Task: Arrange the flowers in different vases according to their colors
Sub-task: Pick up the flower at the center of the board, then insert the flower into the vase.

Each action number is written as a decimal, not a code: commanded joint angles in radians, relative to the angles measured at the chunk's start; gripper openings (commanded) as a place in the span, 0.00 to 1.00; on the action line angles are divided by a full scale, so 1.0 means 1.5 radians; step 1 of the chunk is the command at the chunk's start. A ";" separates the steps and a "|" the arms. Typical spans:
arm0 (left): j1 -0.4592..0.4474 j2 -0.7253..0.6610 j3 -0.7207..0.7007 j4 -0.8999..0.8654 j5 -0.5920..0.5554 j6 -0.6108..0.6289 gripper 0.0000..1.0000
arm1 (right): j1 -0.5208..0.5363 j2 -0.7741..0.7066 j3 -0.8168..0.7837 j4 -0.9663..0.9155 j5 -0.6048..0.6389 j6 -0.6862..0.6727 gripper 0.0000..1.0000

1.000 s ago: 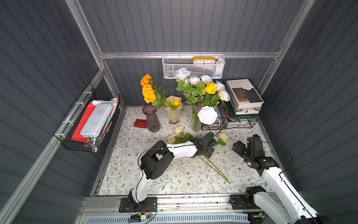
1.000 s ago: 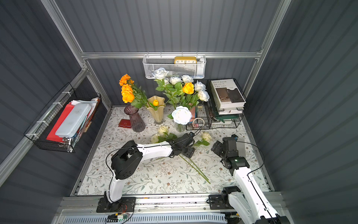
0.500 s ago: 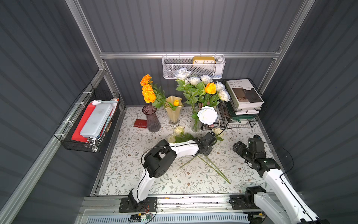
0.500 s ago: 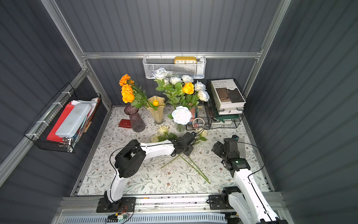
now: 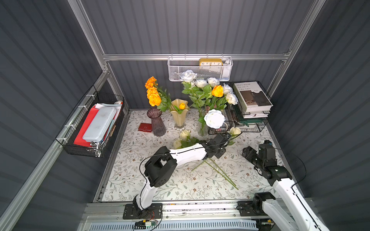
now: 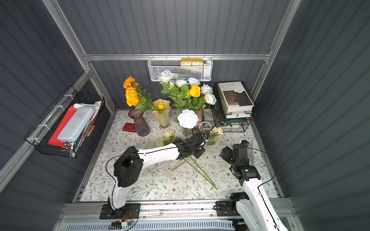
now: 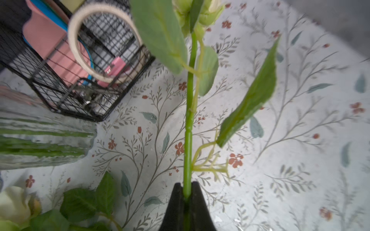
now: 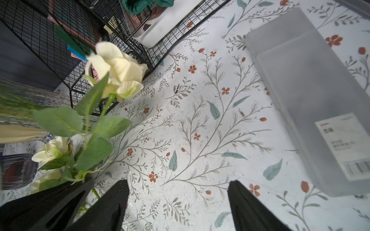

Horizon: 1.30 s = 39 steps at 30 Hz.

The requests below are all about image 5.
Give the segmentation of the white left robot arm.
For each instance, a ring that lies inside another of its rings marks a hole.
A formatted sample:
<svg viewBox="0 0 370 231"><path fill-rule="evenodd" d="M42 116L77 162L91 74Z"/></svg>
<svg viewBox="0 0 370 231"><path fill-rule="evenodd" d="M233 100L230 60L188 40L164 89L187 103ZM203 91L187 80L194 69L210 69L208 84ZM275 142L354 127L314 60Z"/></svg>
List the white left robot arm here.
<svg viewBox="0 0 370 231"><path fill-rule="evenodd" d="M231 138L229 133L220 133L208 141L199 141L181 149L161 147L145 163L145 171L140 172L145 184L133 200L136 210L143 211L152 205L157 189L167 183L178 166L212 157L219 159L226 152Z"/></svg>

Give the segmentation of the orange yellow rose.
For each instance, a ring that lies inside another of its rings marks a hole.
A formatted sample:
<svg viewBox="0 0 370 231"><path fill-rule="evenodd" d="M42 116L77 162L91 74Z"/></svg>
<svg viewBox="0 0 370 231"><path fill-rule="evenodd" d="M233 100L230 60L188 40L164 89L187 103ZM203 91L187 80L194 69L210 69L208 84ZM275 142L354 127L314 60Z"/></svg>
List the orange yellow rose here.
<svg viewBox="0 0 370 231"><path fill-rule="evenodd" d="M147 98L149 99L150 95L152 94L158 94L158 90L156 87L150 87L147 89Z"/></svg>

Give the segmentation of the orange tulip bud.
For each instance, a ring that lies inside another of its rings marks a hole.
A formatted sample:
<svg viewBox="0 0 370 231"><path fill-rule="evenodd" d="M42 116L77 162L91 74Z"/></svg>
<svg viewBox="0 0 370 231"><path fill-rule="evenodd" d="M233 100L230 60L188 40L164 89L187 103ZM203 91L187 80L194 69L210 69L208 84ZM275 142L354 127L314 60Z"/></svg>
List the orange tulip bud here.
<svg viewBox="0 0 370 231"><path fill-rule="evenodd" d="M173 107L175 109L175 111L178 113L178 114L182 114L183 111L185 110L186 108L186 105L184 103L180 103L179 105L175 105L173 104Z"/></svg>

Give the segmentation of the orange flower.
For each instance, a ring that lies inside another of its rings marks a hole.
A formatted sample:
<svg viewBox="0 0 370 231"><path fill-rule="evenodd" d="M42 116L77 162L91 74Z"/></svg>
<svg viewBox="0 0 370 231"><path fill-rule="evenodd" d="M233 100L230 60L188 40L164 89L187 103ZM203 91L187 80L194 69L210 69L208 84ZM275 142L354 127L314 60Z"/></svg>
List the orange flower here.
<svg viewBox="0 0 370 231"><path fill-rule="evenodd" d="M146 91L148 88L150 87L156 87L157 90L158 90L158 93L162 93L162 94L168 94L167 90L166 89L163 89L162 87L160 87L158 85L158 82L157 80L154 78L154 77L151 77L147 80L147 82L145 83L145 88L146 88Z"/></svg>
<svg viewBox="0 0 370 231"><path fill-rule="evenodd" d="M221 85L217 85L212 89L212 99L210 103L210 110L222 110L224 105L224 89Z"/></svg>

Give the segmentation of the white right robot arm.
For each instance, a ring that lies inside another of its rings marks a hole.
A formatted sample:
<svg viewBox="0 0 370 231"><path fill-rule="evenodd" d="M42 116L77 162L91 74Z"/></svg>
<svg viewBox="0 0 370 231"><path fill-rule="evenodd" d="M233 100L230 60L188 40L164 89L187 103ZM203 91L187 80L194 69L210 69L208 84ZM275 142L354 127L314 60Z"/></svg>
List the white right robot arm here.
<svg viewBox="0 0 370 231"><path fill-rule="evenodd" d="M270 192L256 193L251 207L255 214L266 214L282 231L328 231L297 189L289 171L277 164L275 148L269 143L260 144L258 151L248 146L242 156L254 165L256 171L280 195L290 214L285 212Z"/></svg>

